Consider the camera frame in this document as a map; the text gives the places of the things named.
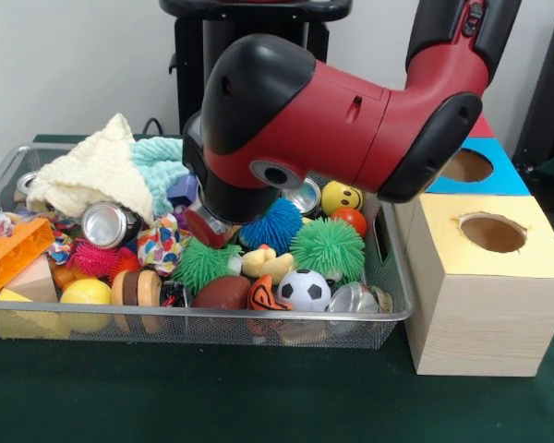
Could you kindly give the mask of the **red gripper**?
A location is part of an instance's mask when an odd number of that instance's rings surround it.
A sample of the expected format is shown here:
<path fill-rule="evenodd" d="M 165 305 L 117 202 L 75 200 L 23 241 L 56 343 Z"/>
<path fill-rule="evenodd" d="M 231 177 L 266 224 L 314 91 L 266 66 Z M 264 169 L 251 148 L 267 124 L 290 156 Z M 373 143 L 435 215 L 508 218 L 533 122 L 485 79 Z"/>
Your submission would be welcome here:
<path fill-rule="evenodd" d="M 185 219 L 190 232 L 204 245 L 220 249 L 238 233 L 241 225 L 221 221 L 206 208 L 188 208 Z"/>

